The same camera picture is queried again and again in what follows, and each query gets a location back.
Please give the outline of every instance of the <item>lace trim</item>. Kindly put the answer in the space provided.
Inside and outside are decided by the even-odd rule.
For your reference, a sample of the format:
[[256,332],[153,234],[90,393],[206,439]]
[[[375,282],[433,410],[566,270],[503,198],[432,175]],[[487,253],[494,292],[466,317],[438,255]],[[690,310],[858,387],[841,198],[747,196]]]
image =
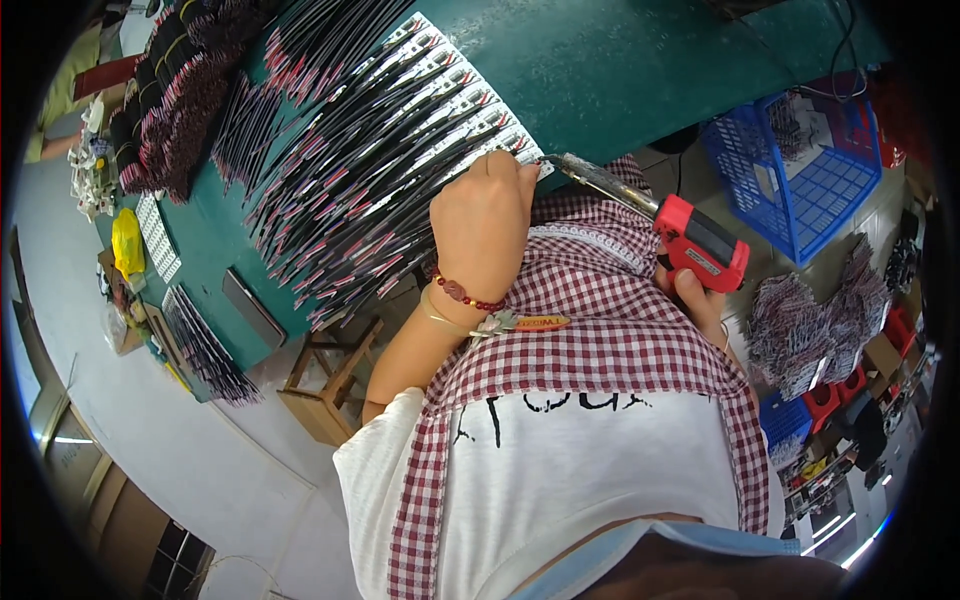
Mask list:
[[622,262],[630,265],[637,273],[643,271],[643,262],[636,253],[616,240],[606,235],[601,235],[592,229],[573,228],[566,225],[538,225],[530,228],[527,237],[528,239],[534,237],[560,237],[584,242],[619,258]]

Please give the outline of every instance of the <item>white t-shirt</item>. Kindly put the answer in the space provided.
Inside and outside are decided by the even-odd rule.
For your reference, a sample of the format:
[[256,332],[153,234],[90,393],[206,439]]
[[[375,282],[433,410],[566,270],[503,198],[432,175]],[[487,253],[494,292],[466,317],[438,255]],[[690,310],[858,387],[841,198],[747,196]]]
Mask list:
[[[341,446],[350,555],[365,598],[387,562],[423,391],[398,395]],[[437,597],[502,599],[598,528],[659,513],[736,529],[717,402],[696,394],[534,392],[468,404],[450,425]],[[785,518],[770,469],[768,535]]]

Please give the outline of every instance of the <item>red beaded bracelet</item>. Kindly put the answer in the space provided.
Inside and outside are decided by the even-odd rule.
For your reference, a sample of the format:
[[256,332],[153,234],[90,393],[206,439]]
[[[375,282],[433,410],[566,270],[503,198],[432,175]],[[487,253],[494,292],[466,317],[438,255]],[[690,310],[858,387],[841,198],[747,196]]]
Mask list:
[[478,308],[480,310],[495,313],[507,305],[506,299],[501,300],[500,302],[481,302],[480,300],[474,300],[467,295],[467,290],[464,289],[464,286],[460,285],[453,279],[444,279],[444,276],[440,275],[440,269],[437,267],[433,268],[433,274],[431,276],[433,277],[433,280],[437,282],[437,285],[444,288],[444,291],[448,296],[468,306],[473,306],[474,308]]

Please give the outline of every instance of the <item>green workbench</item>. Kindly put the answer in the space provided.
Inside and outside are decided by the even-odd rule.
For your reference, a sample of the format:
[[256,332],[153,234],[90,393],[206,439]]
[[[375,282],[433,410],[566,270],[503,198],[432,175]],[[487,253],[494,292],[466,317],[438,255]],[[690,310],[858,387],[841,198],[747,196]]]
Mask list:
[[[599,164],[828,74],[843,35],[838,14],[849,21],[846,4],[833,0],[787,0],[748,15],[744,21],[753,31],[721,21],[701,0],[420,0],[413,11],[423,12],[450,37],[541,148]],[[852,41],[861,64],[888,58],[862,16]],[[264,76],[262,56],[261,41],[246,64],[257,81]],[[845,49],[838,68],[851,67]],[[555,174],[541,182],[540,191],[563,182]],[[244,190],[234,185],[223,198],[223,189],[207,161],[190,204],[163,202],[160,211],[182,261],[171,283],[183,286],[246,370],[271,349],[221,291],[227,267],[244,279],[288,340],[307,330],[305,316],[312,306],[294,311],[289,287],[277,289],[267,278],[241,225]],[[136,198],[123,201],[135,204]],[[108,244],[110,218],[98,218],[97,228]],[[148,268],[144,300],[160,305],[165,291],[162,279]]]

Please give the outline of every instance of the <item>hand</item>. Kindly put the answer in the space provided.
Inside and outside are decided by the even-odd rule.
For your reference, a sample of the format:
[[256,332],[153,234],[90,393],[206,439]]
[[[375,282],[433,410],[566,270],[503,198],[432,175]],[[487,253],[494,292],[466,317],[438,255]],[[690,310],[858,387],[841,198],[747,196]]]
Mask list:
[[[666,248],[660,246],[657,252],[665,253]],[[700,279],[689,269],[680,269],[671,283],[666,276],[666,270],[658,264],[654,281],[664,294],[677,302],[707,341],[721,350],[727,347],[727,334],[720,325],[727,303],[726,294],[705,290]]]
[[[510,153],[497,150],[477,158],[430,204],[440,272],[471,298],[498,302],[514,284],[539,174],[538,165],[520,166]],[[452,317],[444,306],[437,308]]]

